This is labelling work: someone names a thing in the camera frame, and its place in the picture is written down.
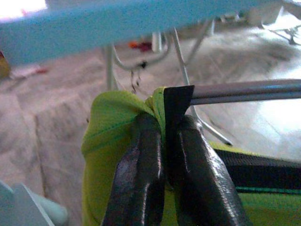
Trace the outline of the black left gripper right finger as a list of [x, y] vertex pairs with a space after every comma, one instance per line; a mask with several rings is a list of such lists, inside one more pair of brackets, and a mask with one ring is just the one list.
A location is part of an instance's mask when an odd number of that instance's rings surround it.
[[178, 226], [252, 226], [223, 160], [191, 116], [175, 130], [170, 174]]

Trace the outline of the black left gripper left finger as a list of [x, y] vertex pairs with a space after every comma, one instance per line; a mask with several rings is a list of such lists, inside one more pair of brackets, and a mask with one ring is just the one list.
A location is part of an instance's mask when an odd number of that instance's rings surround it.
[[160, 127], [153, 116], [142, 113], [130, 132], [101, 226], [160, 226], [165, 189]]

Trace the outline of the lime green t-shirt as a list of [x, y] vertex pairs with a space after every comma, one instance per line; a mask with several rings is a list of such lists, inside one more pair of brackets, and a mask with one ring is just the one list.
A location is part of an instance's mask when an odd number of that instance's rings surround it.
[[[186, 111], [166, 108], [167, 89], [156, 89], [146, 100], [127, 91], [109, 91], [93, 101], [81, 148], [86, 162], [82, 226], [101, 226], [116, 166], [130, 145], [135, 117], [142, 113], [153, 116], [161, 132], [165, 189], [160, 226], [178, 226], [170, 153], [175, 130]], [[301, 226], [301, 163], [209, 145], [223, 160], [252, 226]]]

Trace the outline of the pale grey clothes hanger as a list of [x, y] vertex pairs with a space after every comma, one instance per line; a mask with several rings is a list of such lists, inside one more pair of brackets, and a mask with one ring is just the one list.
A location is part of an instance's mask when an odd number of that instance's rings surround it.
[[195, 86], [190, 105], [301, 98], [301, 80], [270, 80]]

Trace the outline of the orange red toy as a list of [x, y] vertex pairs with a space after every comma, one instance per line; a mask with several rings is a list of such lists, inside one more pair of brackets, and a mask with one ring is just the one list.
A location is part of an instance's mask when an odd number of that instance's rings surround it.
[[152, 43], [151, 42], [137, 42], [137, 41], [131, 41], [128, 43], [128, 46], [131, 49], [138, 49], [141, 52], [146, 52], [152, 50]]

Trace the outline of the light blue folding table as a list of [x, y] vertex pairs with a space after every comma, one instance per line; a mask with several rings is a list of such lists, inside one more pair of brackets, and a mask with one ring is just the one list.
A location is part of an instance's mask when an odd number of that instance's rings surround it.
[[[45, 0], [25, 16], [0, 17], [0, 52], [11, 65], [27, 65], [111, 47], [152, 32], [168, 31], [267, 0]], [[191, 106], [195, 86], [168, 88], [168, 110]]]

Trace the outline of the white frame baby bouncer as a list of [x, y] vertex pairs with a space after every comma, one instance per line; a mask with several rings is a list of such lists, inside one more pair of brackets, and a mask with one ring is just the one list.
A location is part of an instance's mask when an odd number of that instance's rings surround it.
[[274, 21], [262, 20], [261, 28], [286, 39], [290, 45], [301, 46], [301, 19], [284, 7]]

